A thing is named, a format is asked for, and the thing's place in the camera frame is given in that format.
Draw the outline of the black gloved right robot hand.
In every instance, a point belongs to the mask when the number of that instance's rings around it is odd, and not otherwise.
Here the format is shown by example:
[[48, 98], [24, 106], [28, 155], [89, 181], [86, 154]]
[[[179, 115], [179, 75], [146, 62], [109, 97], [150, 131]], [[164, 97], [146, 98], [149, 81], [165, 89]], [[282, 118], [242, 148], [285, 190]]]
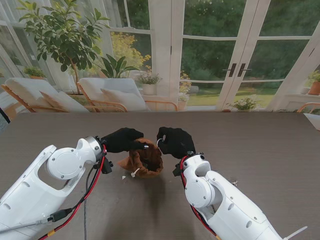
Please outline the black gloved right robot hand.
[[156, 138], [157, 146], [164, 155], [182, 159], [188, 153], [196, 153], [192, 136], [181, 128], [160, 127]]

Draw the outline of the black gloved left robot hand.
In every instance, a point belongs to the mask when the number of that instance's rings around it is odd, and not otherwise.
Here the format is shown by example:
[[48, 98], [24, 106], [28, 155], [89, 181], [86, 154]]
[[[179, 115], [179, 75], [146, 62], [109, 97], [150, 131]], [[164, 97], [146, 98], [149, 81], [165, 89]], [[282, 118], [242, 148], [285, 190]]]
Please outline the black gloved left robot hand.
[[108, 153], [121, 153], [130, 150], [144, 150], [145, 144], [137, 141], [144, 134], [133, 128], [120, 128], [119, 130], [101, 138], [100, 142], [105, 145]]

